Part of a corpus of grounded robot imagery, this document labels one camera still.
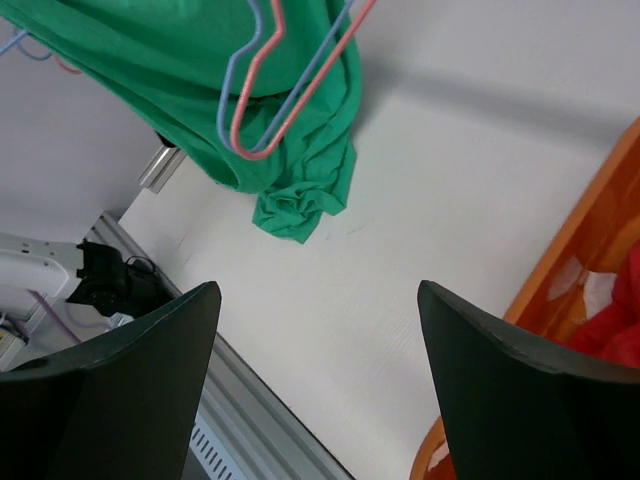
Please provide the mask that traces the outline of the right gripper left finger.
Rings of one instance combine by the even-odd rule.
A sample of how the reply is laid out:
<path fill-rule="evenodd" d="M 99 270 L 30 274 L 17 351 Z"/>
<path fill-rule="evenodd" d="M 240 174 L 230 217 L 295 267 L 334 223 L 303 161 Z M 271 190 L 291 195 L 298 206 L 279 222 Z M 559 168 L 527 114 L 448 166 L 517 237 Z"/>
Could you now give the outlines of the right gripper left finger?
<path fill-rule="evenodd" d="M 2 478 L 180 478 L 220 310 L 207 282 L 2 373 Z"/>

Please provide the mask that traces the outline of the green tank top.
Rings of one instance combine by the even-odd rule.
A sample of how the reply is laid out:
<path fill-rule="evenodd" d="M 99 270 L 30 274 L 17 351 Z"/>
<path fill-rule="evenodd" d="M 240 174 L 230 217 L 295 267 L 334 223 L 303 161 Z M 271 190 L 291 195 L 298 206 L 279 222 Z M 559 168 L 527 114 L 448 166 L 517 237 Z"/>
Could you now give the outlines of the green tank top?
<path fill-rule="evenodd" d="M 220 140 L 230 56 L 254 31 L 244 1 L 5 1 L 1 14 L 119 96 L 215 182 L 257 196 L 253 221 L 306 241 L 347 205 L 362 71 L 350 43 L 274 152 L 249 161 Z"/>

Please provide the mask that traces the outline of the red tank top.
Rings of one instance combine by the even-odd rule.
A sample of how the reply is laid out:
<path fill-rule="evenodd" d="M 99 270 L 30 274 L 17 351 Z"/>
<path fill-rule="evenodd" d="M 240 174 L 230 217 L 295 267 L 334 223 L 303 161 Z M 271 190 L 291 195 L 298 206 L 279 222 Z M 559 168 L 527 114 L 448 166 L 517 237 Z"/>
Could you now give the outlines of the red tank top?
<path fill-rule="evenodd" d="M 639 368 L 639 243 L 618 271 L 611 303 L 580 326 L 567 346 L 600 360 Z"/>

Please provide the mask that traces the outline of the pink hanger of grey top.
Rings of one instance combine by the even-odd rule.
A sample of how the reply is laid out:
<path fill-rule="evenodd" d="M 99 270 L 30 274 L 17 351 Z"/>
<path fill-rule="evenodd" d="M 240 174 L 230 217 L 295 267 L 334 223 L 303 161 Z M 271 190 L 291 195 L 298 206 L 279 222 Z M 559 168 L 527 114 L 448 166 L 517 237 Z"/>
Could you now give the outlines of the pink hanger of grey top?
<path fill-rule="evenodd" d="M 80 69 L 75 68 L 73 66 L 67 65 L 64 62 L 64 60 L 58 55 L 54 55 L 53 56 L 53 60 L 54 60 L 54 62 L 56 63 L 56 65 L 59 68 L 61 68 L 63 71 L 65 71 L 68 74 L 71 74 L 71 75 L 81 75 L 82 74 L 82 71 Z"/>

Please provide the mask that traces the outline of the white tank top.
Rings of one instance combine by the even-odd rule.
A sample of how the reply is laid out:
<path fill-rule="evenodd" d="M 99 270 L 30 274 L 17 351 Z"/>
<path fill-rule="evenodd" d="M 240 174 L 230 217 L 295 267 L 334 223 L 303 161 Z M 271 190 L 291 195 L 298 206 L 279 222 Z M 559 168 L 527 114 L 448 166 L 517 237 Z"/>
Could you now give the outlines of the white tank top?
<path fill-rule="evenodd" d="M 571 291 L 578 292 L 584 313 L 579 323 L 585 323 L 601 312 L 612 301 L 616 273 L 601 273 L 584 268 L 576 257 L 570 257 L 551 280 L 547 300 L 565 298 Z"/>

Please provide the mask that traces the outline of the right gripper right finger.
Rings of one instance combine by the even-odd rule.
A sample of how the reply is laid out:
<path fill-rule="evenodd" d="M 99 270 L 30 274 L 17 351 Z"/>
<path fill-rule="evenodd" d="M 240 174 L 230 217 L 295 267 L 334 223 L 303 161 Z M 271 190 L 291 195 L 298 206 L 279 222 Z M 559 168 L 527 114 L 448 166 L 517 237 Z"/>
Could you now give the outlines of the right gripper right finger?
<path fill-rule="evenodd" d="M 417 302 L 459 479 L 636 479 L 639 372 L 423 281 Z"/>

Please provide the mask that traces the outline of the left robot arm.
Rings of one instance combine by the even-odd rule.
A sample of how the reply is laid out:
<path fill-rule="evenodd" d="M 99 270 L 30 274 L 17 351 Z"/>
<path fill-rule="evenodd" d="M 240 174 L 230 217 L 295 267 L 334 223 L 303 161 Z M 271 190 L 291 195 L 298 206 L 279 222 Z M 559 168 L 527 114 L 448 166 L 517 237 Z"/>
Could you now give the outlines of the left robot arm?
<path fill-rule="evenodd" d="M 90 241 L 47 242 L 3 233 L 1 284 L 27 290 L 50 318 L 64 322 L 49 297 L 94 308 L 100 315 L 139 318 L 172 300 L 151 261 L 125 260 L 114 247 Z"/>

